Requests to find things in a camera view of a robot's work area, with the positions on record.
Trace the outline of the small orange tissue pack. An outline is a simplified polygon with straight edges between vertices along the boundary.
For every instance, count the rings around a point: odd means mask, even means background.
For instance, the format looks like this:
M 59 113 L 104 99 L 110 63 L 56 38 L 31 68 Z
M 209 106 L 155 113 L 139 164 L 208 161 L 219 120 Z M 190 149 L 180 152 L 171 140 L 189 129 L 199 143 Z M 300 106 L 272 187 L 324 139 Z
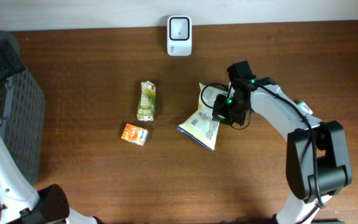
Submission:
M 124 127 L 121 139 L 138 146 L 143 146 L 147 140 L 148 135 L 149 131 L 147 129 L 127 123 Z

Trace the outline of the yellow white snack bag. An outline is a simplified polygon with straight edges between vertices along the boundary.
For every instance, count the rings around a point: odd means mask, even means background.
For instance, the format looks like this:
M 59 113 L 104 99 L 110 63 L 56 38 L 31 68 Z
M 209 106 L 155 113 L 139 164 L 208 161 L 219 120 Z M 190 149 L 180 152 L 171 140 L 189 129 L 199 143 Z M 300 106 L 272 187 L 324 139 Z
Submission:
M 219 122 L 213 121 L 211 108 L 219 94 L 226 94 L 225 86 L 211 85 L 199 82 L 200 94 L 198 99 L 198 109 L 182 124 L 178 125 L 177 130 L 192 138 L 195 142 L 214 152 L 216 139 L 219 130 Z

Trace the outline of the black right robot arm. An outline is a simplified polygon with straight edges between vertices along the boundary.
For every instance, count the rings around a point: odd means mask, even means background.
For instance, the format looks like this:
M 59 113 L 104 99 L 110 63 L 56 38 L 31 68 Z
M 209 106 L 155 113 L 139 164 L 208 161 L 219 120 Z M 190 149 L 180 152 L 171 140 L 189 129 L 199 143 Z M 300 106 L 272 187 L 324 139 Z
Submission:
M 338 121 L 303 110 L 270 77 L 257 78 L 247 61 L 227 68 L 227 92 L 218 95 L 213 119 L 245 129 L 252 114 L 264 117 L 286 140 L 285 175 L 291 190 L 273 223 L 311 223 L 325 203 L 352 183 L 346 134 Z

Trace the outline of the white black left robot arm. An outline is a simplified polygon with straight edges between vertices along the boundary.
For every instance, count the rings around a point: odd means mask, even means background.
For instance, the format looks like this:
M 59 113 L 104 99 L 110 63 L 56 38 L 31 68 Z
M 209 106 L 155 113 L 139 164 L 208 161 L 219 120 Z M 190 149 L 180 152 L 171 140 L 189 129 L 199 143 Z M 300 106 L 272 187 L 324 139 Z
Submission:
M 98 223 L 52 184 L 36 189 L 45 97 L 20 57 L 17 39 L 0 32 L 0 223 Z

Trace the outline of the small green tissue pack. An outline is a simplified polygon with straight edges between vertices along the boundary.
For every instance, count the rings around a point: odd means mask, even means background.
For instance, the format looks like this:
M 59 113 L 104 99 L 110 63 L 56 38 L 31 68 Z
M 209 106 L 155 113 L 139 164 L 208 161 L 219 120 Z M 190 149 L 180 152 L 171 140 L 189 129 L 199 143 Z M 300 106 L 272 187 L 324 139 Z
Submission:
M 298 103 L 298 106 L 302 109 L 302 111 L 304 111 L 306 114 L 313 114 L 313 111 L 311 110 L 311 108 L 304 102 L 301 101 Z

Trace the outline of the green white juice carton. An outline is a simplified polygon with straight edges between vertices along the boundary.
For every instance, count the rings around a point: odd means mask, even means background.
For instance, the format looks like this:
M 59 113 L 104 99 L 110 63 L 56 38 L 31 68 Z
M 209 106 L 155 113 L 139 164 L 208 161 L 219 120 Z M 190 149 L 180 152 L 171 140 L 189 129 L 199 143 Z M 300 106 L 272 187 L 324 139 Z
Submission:
M 139 121 L 153 121 L 155 118 L 156 86 L 150 82 L 141 82 L 141 94 L 137 107 Z

